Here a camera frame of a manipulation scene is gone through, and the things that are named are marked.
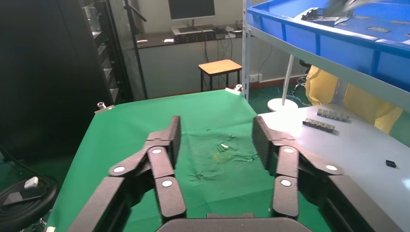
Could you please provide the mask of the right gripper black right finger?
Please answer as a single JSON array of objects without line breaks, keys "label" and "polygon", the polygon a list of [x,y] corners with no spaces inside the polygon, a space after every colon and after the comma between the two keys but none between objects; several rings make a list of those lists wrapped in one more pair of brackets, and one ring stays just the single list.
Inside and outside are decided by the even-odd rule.
[{"label": "right gripper black right finger", "polygon": [[400,227],[342,169],[302,148],[288,133],[253,118],[252,142],[275,178],[274,217],[298,219],[302,193],[334,232],[398,232]]}]

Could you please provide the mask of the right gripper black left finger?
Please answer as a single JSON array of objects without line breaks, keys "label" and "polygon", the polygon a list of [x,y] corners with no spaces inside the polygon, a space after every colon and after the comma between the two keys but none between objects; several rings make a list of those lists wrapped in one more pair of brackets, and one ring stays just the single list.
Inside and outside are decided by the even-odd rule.
[{"label": "right gripper black left finger", "polygon": [[162,221],[185,217],[186,204],[175,177],[180,143],[181,117],[173,116],[168,128],[150,133],[137,153],[110,168],[68,231],[123,231],[132,207],[151,189]]}]

